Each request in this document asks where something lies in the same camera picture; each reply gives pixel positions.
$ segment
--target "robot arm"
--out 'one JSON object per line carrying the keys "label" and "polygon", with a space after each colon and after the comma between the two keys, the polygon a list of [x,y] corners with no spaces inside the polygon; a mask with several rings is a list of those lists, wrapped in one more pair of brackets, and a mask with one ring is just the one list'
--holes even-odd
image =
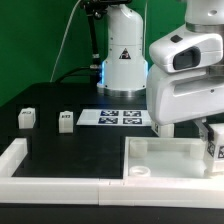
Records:
{"label": "robot arm", "polygon": [[186,24],[150,46],[147,108],[159,125],[193,120],[207,142],[208,176],[224,173],[224,1],[187,0]]}

